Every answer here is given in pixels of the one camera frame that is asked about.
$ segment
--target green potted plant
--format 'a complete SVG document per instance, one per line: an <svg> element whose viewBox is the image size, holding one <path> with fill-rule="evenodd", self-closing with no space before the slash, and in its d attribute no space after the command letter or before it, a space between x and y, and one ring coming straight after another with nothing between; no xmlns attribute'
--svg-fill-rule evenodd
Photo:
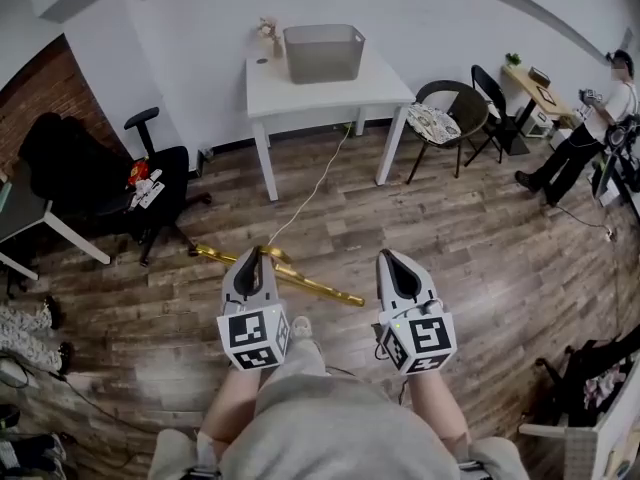
<svg viewBox="0 0 640 480"><path fill-rule="evenodd" d="M517 53L507 53L504 57L507 59L507 66L519 66L522 63Z"/></svg>

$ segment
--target black office chair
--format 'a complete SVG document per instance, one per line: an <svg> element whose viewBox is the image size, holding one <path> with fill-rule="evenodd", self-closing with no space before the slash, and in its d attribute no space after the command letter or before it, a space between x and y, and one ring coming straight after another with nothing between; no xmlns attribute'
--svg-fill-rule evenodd
<svg viewBox="0 0 640 480"><path fill-rule="evenodd" d="M478 65L471 67L471 81L474 89L477 84L478 87L480 87L480 89L482 89L493 101L493 104L500 114L500 120L497 120L493 115L489 114L487 123L482 128L488 135L488 138L479 148L476 148L475 145L469 141L473 149L475 149L475 152L471 158L467 160L464 166L468 167L490 142L498 150L498 153L500 153L498 163L501 164L502 152L505 147L507 147L507 149L511 148L511 142L513 142L513 139L518 135L518 129L513 122L513 119L507 115L507 100L505 99L504 93L502 92L500 85L498 85L498 82L491 78L489 74Z"/></svg>
<svg viewBox="0 0 640 480"><path fill-rule="evenodd" d="M61 216L91 216L107 222L109 232L128 232L143 245L140 264L148 266L149 252L163 227L174 231L193 253L195 244L178 228L176 220L189 206L211 203L211 195L198 194L187 199L189 155L184 146L156 152L146 122L155 118L158 108L133 116L125 129L136 127L149 155L149 169L161 169L159 182L164 189L144 209L129 211L134 189L128 186L133 162L98 143L73 117L58 114L38 117L22 143L19 155L31 167L31 189L53 201Z"/></svg>
<svg viewBox="0 0 640 480"><path fill-rule="evenodd" d="M413 169L411 170L411 174L409 175L409 179L407 180L407 185L409 185L413 180L413 177L418 170L420 162L422 162L422 157L424 156L424 153L427 150L428 146L443 149L453 149L455 147L458 148L458 159L456 163L455 173L455 177L457 178L460 174L460 155L462 154L462 142L464 141L464 139L476 133L487 121L489 110L487 109L487 104L484 101L484 98L478 91L473 90L467 84L463 84L462 82L455 82L453 80L437 80L435 82L430 82L422 89L420 89L418 95L416 96L416 103L424 103L427 97L438 92L458 93L456 99L449 107L447 114L456 122L456 124L460 128L461 135L459 137L456 137L455 139L445 142L444 144L436 144L407 123L409 129L413 131L416 137L420 138L423 142L422 149L418 154L416 163L414 164Z"/></svg>

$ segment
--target white cable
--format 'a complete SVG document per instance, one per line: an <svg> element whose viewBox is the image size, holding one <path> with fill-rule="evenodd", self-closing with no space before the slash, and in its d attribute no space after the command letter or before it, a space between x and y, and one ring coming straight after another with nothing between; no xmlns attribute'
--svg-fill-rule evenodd
<svg viewBox="0 0 640 480"><path fill-rule="evenodd" d="M287 222L284 226L282 226L278 231L275 232L275 234L271 237L271 240L269 240L269 243L267 245L271 245L273 243L273 241L276 239L276 237L282 232L284 231L287 227L289 227L289 225L296 220L296 217L300 214L300 212L302 211L302 209L307 205L307 203L309 201L311 201L311 199L313 198L313 196L316 195L316 192L318 191L318 187L320 187L320 184L324 181L324 179L327 177L327 174L329 173L329 168L331 167L331 164L333 163L333 161L336 159L336 157L338 156L338 153L340 153L340 148L342 147L342 144L344 144L344 141L347 140L347 137L349 137L349 133L351 132L351 125L353 123L349 123L349 127L347 128L347 133L345 134L344 138L340 141L340 144L338 144L338 148L336 149L335 154L331 157L331 160L329 160L329 163L327 164L327 168L324 170L324 174L322 175L322 177L318 180L318 183L316 183L316 187L313 189L313 192L311 193L311 195L308 197L308 199L302 203L302 205L300 206L300 208L298 208L298 210L296 211L296 213L293 214L293 217L291 217L291 219L289 220L289 222Z"/></svg>

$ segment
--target white t-shirt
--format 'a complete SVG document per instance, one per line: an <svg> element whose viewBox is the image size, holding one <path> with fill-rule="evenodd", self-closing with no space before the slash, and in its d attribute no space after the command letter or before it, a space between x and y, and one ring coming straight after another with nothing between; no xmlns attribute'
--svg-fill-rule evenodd
<svg viewBox="0 0 640 480"><path fill-rule="evenodd" d="M622 81L617 81L605 108L616 122L620 122L629 114L635 112L637 105L638 93L636 92L636 86L632 83L626 84ZM594 139L604 144L604 137L607 134L609 123L602 119L600 114L595 110L591 110L584 125Z"/></svg>

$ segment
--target white table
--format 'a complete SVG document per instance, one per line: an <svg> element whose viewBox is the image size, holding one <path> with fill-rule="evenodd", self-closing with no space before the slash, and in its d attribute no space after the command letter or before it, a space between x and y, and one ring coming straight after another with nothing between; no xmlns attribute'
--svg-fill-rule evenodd
<svg viewBox="0 0 640 480"><path fill-rule="evenodd" d="M257 60L247 59L247 113L272 201L278 199L278 192L269 158L265 118L311 109L359 108L355 134L362 135L368 107L397 105L376 175L376 183L384 185L415 95L371 46L365 45L358 78L350 82L296 85L289 78L286 58L269 59L265 64L258 64Z"/></svg>
<svg viewBox="0 0 640 480"><path fill-rule="evenodd" d="M69 242L100 263L108 265L111 258L95 245L85 240L51 212L51 201L36 196L31 191L31 172L25 162L19 162L11 179L12 187L0 212L0 243L40 223L55 229ZM38 274L0 252L0 261L25 277L38 280Z"/></svg>

